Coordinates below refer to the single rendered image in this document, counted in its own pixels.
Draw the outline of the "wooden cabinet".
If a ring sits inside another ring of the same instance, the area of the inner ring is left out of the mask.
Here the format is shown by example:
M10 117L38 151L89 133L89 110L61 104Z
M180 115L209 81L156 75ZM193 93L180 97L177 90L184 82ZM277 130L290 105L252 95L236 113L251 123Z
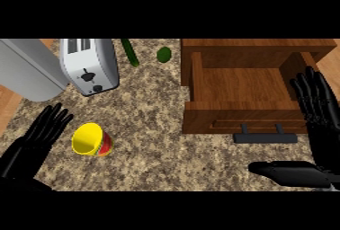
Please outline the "wooden cabinet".
M308 53L317 63L333 48L330 39L183 39L181 84L188 87L194 52L202 54L202 65L208 68L273 68L293 52Z

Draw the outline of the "yellow cup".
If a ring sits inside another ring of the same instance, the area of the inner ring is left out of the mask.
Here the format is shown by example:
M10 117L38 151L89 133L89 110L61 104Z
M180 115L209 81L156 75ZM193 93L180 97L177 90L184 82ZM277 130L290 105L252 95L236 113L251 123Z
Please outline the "yellow cup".
M104 156L112 150L112 139L97 123L88 122L72 133L72 151L78 155Z

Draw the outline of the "green round vegetable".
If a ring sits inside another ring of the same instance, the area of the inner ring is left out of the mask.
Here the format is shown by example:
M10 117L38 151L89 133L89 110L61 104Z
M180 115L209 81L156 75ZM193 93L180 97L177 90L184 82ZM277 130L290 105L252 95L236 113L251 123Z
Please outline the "green round vegetable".
M159 48L156 51L156 59L160 63L165 63L171 58L171 50L168 47Z

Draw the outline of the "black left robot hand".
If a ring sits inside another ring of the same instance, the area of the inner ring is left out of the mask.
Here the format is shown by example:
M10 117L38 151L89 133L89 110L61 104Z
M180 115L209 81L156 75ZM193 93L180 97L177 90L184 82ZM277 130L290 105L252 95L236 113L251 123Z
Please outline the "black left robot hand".
M0 191L41 191L52 189L33 179L51 146L72 120L61 104L47 105L24 135L20 136L0 156Z

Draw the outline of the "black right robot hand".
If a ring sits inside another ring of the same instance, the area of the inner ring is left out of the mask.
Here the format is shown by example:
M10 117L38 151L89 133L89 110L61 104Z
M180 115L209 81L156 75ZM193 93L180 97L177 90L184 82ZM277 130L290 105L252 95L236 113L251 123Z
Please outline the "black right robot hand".
M305 161L252 162L248 171L280 186L340 191L340 105L324 77L311 66L289 80L305 120L313 164Z

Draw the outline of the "silver toaster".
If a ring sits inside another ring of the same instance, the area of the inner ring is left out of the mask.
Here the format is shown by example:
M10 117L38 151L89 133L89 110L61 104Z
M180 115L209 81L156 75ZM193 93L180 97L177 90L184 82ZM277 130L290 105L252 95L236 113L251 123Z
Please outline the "silver toaster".
M58 65L82 96L118 87L119 74L110 39L60 39Z

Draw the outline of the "pale grey appliance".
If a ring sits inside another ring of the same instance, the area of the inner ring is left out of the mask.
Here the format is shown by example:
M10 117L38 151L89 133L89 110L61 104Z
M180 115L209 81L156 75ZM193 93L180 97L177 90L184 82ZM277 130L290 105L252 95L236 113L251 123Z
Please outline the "pale grey appliance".
M58 58L38 39L0 39L0 84L32 102L66 89Z

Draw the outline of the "green cucumber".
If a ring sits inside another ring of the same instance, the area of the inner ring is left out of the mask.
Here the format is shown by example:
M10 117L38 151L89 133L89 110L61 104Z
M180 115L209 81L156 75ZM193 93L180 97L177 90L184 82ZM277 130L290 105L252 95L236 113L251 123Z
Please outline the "green cucumber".
M128 62L132 67L137 67L138 66L137 56L128 39L120 39L120 43L122 43L123 53L126 55Z

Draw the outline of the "wooden drawer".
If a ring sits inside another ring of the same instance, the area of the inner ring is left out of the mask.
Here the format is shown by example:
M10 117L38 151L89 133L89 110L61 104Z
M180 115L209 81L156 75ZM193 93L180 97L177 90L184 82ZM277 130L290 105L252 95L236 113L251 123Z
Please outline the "wooden drawer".
M289 54L273 68L208 68L202 54L190 55L188 101L184 102L186 134L304 134L305 124L289 80L314 66L305 52Z

